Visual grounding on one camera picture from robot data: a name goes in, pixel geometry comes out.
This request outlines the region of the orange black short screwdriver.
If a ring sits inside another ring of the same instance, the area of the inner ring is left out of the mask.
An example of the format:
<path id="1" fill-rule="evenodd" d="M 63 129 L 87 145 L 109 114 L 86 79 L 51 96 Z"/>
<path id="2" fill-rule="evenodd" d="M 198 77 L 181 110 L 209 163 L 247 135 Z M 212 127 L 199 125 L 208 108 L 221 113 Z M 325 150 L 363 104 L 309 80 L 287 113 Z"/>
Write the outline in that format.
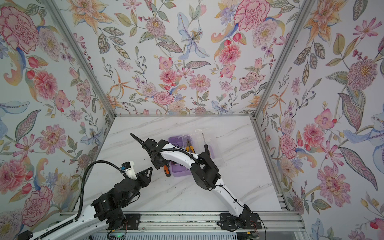
<path id="1" fill-rule="evenodd" d="M 167 165 L 164 165 L 164 172 L 165 172 L 167 178 L 169 178 L 171 176 L 171 172 L 170 172 Z"/>

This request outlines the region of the purple plastic tool box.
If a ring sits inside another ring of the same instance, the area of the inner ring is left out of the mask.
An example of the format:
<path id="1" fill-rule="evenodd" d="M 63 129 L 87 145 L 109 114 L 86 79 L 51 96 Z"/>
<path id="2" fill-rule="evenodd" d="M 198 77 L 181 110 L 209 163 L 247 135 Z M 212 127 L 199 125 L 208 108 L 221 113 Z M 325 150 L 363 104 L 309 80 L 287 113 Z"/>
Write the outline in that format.
<path id="1" fill-rule="evenodd" d="M 194 158 L 191 159 L 189 156 L 187 156 L 184 153 L 176 152 L 176 154 L 183 158 L 182 161 L 176 158 L 171 158 L 170 161 L 170 172 L 171 176 L 173 177 L 184 177 L 191 175 L 190 167 L 191 164 L 195 162 L 195 159 L 198 158 L 198 155 L 205 151 L 204 149 L 204 140 L 202 133 L 204 133 L 206 142 L 209 145 L 210 150 L 210 158 L 213 160 L 215 165 L 220 168 L 224 166 L 224 160 L 222 156 L 222 152 L 219 148 L 219 144 L 216 140 L 216 137 L 214 136 L 214 132 L 212 129 L 197 129 L 192 132 L 184 132 L 181 134 L 173 134 L 170 137 L 167 138 L 167 141 L 172 144 L 173 146 L 186 151 L 187 146 L 187 139 L 190 139 L 192 142 L 192 146 L 194 147 L 195 153 L 189 153 Z"/>

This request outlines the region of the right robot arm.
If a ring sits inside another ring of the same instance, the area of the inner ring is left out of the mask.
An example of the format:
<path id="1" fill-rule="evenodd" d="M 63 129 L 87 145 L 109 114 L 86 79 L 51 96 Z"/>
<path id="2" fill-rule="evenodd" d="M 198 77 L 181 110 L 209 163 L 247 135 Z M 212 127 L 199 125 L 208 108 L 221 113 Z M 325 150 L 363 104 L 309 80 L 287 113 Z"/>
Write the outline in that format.
<path id="1" fill-rule="evenodd" d="M 153 139 L 142 140 L 130 134 L 148 153 L 151 163 L 158 170 L 169 162 L 175 162 L 190 170 L 195 183 L 203 190 L 214 192 L 217 198 L 227 207 L 230 219 L 239 229 L 245 229 L 251 217 L 252 210 L 235 198 L 227 189 L 219 168 L 211 159 L 209 147 L 204 145 L 204 151 L 195 154 L 183 150 L 166 140 L 156 142 Z"/>

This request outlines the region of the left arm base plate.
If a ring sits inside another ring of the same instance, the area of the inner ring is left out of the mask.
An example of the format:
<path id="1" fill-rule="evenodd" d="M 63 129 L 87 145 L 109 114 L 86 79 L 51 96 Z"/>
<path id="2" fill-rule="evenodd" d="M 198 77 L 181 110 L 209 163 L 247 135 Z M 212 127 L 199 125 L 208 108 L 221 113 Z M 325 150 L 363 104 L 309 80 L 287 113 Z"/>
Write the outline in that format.
<path id="1" fill-rule="evenodd" d="M 107 230 L 138 230 L 141 214 L 124 214 L 111 223 L 108 223 Z"/>

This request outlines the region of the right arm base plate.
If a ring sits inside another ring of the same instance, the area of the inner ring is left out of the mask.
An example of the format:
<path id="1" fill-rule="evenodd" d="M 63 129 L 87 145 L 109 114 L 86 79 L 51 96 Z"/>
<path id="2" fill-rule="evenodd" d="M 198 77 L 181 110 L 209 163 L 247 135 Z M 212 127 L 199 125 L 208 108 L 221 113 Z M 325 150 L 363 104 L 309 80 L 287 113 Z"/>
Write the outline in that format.
<path id="1" fill-rule="evenodd" d="M 263 228 L 259 214 L 254 213 L 247 206 L 243 206 L 243 210 L 239 216 L 231 214 L 220 214 L 220 220 L 217 222 L 222 230 L 261 230 Z"/>

